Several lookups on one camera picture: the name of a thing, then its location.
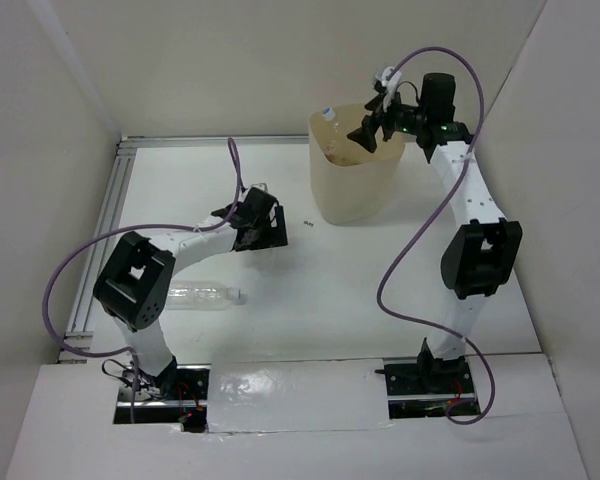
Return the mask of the clear bottle white cap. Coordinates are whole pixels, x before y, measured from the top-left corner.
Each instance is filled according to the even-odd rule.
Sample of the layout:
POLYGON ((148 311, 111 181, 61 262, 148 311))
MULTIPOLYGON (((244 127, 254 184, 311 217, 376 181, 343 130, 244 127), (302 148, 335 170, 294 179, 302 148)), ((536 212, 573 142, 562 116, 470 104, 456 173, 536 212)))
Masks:
POLYGON ((322 118, 325 125, 324 149, 330 142, 338 142, 343 148, 349 142, 347 134, 360 126, 364 109, 360 104, 347 104, 326 109, 322 118))

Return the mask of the red label bottle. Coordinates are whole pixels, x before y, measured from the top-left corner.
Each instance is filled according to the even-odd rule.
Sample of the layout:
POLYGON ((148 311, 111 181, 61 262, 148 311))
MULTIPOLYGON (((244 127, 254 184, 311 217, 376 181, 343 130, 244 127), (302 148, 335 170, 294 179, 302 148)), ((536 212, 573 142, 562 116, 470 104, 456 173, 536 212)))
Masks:
POLYGON ((330 142, 324 149, 325 158, 332 164, 348 166, 350 161, 345 155, 345 150, 338 142, 330 142))

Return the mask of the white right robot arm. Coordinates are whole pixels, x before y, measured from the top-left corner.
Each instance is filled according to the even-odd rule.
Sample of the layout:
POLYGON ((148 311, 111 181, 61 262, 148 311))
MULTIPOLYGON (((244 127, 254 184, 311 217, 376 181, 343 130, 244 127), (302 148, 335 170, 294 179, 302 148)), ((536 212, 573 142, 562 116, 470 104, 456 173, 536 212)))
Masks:
POLYGON ((454 118, 456 82, 446 73, 428 73, 415 104, 402 102, 400 74, 387 67, 375 76, 376 96, 365 108, 360 127, 350 141, 368 152, 378 136, 389 141, 394 133, 415 136, 417 145, 445 187, 457 231, 442 254, 442 281, 455 296, 438 337, 422 345, 416 379, 428 392, 440 391, 451 379, 449 366, 466 351, 486 300, 511 276, 522 240, 522 227, 511 221, 490 194, 473 151, 473 135, 454 118))

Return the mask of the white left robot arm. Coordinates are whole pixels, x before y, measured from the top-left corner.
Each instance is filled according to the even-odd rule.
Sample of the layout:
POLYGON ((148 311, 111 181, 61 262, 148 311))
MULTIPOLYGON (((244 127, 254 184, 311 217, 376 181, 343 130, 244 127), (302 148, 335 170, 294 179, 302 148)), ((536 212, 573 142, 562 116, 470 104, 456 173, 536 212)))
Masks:
POLYGON ((195 226, 168 227, 143 236, 136 228, 118 240, 93 289, 104 311, 114 318, 143 389, 156 399, 177 387, 176 357, 167 346, 159 318, 172 278, 216 255, 257 251, 288 244, 284 208, 254 185, 195 226))

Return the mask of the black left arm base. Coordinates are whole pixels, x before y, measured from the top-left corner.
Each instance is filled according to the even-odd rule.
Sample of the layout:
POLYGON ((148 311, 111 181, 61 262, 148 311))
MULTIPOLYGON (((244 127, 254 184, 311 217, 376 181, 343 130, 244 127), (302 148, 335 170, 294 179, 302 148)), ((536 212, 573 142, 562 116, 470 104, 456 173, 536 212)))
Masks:
POLYGON ((102 367, 102 373, 117 382, 114 424, 177 424, 183 432, 206 432, 209 368, 179 367, 165 392, 146 376, 140 376, 136 389, 132 389, 134 375, 130 366, 124 366, 120 372, 102 367))

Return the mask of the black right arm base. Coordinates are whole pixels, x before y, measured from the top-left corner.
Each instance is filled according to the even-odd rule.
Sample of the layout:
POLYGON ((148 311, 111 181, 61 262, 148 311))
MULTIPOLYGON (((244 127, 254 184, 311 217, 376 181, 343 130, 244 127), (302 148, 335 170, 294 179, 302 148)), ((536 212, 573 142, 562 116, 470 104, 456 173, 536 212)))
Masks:
POLYGON ((386 386, 392 420, 472 417, 481 413, 468 363, 462 360, 454 372, 426 374, 415 360, 385 362, 374 373, 386 386))

